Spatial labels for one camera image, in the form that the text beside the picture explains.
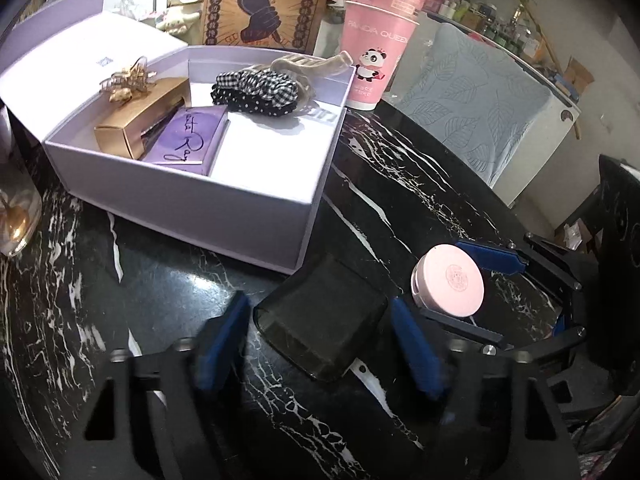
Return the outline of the pink round compact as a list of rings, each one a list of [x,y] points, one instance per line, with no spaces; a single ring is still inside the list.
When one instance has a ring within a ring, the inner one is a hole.
[[[480,310],[485,285],[480,268],[464,250],[439,244],[413,268],[411,293],[419,307],[468,318]]]

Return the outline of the dark smoky square container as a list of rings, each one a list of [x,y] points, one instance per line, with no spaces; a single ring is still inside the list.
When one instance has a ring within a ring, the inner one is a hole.
[[[326,254],[305,263],[254,307],[270,346],[319,382],[342,377],[378,330],[387,298]]]

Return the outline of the purple signed card box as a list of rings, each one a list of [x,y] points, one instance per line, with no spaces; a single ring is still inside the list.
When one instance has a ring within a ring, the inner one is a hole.
[[[227,125],[225,106],[181,107],[164,125],[142,160],[206,177]]]

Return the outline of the black white gingham scrunchie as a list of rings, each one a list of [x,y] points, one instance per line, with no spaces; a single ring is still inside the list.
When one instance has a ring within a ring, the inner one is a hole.
[[[214,84],[261,96],[276,107],[285,107],[288,111],[282,116],[293,114],[296,107],[296,83],[290,76],[275,73],[270,68],[225,72],[216,77]]]

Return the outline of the pearl white hair claw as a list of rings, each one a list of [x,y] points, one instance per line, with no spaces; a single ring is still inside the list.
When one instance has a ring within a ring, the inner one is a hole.
[[[353,62],[347,51],[341,51],[330,58],[314,58],[292,53],[277,58],[269,68],[275,73],[287,74],[294,80],[298,89],[295,111],[301,113],[314,99],[314,89],[311,85],[314,78],[341,75],[352,68]]]

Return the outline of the gold bear hair claw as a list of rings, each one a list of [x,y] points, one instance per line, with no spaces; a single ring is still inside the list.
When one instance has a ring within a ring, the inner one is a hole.
[[[149,70],[149,61],[140,56],[129,68],[124,68],[100,82],[100,92],[108,95],[111,103],[122,105],[146,96],[155,84],[156,73]]]

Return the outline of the white low cabinet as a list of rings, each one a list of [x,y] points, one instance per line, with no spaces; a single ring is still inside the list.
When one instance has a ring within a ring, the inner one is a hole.
[[[475,95],[488,105],[490,155],[484,166],[488,184],[511,207],[576,125],[580,109],[495,41],[448,18],[437,19],[441,28],[457,32],[459,52],[484,77]]]

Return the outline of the lavender open gift box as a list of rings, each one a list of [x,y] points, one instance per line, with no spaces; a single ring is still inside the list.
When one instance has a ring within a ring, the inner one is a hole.
[[[60,0],[1,44],[1,97],[70,194],[263,268],[303,263],[354,78],[347,54],[191,47]]]

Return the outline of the clear drinking glass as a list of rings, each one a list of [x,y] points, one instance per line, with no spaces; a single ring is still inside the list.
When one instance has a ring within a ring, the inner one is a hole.
[[[40,221],[41,206],[41,196],[24,165],[17,159],[2,162],[2,255],[13,258],[26,247]]]

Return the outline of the lower pink panda cup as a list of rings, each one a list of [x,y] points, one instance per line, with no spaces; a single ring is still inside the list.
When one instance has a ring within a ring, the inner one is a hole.
[[[412,18],[347,1],[341,38],[355,66],[346,105],[374,110],[419,23]]]

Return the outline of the gold rectangular small box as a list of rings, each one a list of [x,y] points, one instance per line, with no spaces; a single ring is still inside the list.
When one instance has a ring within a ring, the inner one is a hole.
[[[190,102],[188,78],[160,79],[144,96],[131,98],[95,126],[96,143],[103,153],[140,159],[151,130]]]

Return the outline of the black polka-dot scrunchie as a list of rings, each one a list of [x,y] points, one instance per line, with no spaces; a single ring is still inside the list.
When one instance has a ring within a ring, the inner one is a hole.
[[[225,106],[229,112],[278,117],[288,111],[285,107],[276,107],[273,103],[268,102],[261,96],[254,96],[254,94],[247,94],[240,90],[224,88],[219,84],[212,85],[210,97],[214,105]]]

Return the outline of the brown fried chicken paper bag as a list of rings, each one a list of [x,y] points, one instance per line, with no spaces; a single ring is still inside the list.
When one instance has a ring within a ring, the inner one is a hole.
[[[205,0],[202,44],[311,54],[326,0]]]

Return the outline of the cream robot-shaped kettle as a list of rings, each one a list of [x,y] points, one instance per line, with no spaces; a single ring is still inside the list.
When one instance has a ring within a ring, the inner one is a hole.
[[[171,36],[184,37],[198,24],[204,0],[167,0],[166,9],[154,18],[155,28]]]

